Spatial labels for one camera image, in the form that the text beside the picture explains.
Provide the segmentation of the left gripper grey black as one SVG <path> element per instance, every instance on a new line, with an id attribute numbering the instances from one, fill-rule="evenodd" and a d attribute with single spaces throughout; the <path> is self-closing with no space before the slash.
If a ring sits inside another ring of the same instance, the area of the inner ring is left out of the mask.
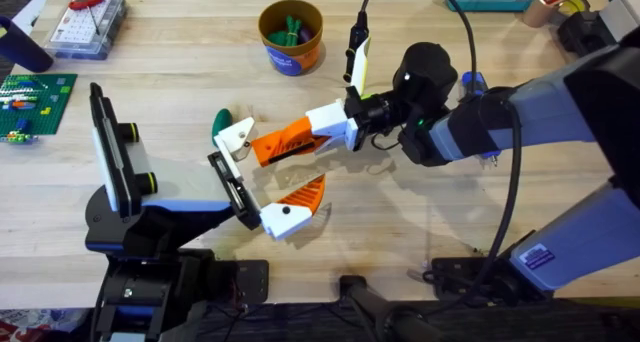
<path id="1" fill-rule="evenodd" d="M 155 176 L 157 191 L 142 198 L 144 207 L 170 212 L 212 213 L 230 209 L 248 229 L 260 224 L 274 240 L 282 240 L 307 226 L 322 202 L 326 175 L 322 174 L 276 202 L 260 209 L 236 164 L 247 157 L 257 137 L 255 120 L 214 123 L 213 141 L 219 149 L 205 165 L 152 156 L 142 142 L 130 146 L 130 160 L 137 174 Z"/>

